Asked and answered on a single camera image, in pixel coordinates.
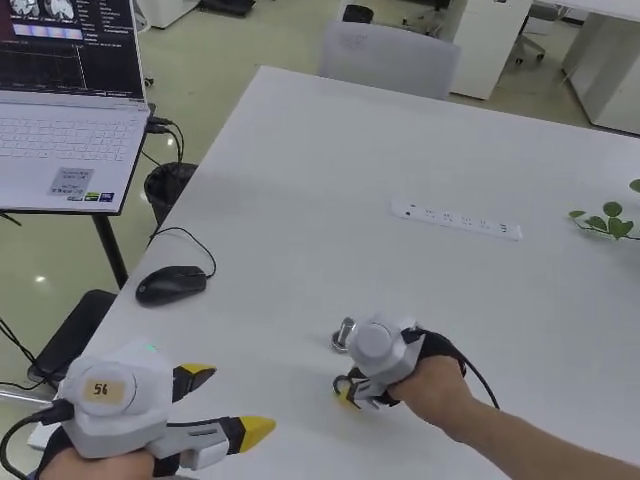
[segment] laptop keyboard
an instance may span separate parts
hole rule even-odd
[[[0,157],[122,161],[138,124],[0,117]]]

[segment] number label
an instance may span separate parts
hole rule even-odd
[[[108,395],[109,390],[107,389],[108,383],[96,383],[93,386],[93,395]]]
[[[87,402],[119,405],[126,391],[125,382],[89,378],[84,387],[83,398]]]

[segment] laptop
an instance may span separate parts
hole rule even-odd
[[[149,108],[126,0],[0,0],[0,212],[120,213]]]

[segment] metal screw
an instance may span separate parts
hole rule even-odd
[[[345,318],[340,325],[340,330],[331,335],[331,348],[338,353],[347,353],[347,337],[355,326],[356,322],[353,318]]]

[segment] yellow fingertip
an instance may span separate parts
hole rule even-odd
[[[245,428],[240,453],[251,450],[276,428],[276,421],[271,418],[240,417],[240,421]]]
[[[183,363],[180,366],[184,368],[187,372],[193,373],[193,374],[201,372],[202,370],[213,370],[215,373],[217,370],[217,368],[214,367],[213,365],[205,365],[204,363]]]
[[[338,394],[338,401],[345,407],[360,410],[360,408],[357,405],[354,405],[353,402],[349,401],[349,399],[347,398],[348,394],[349,394],[349,389],[345,390],[344,392],[340,392]]]

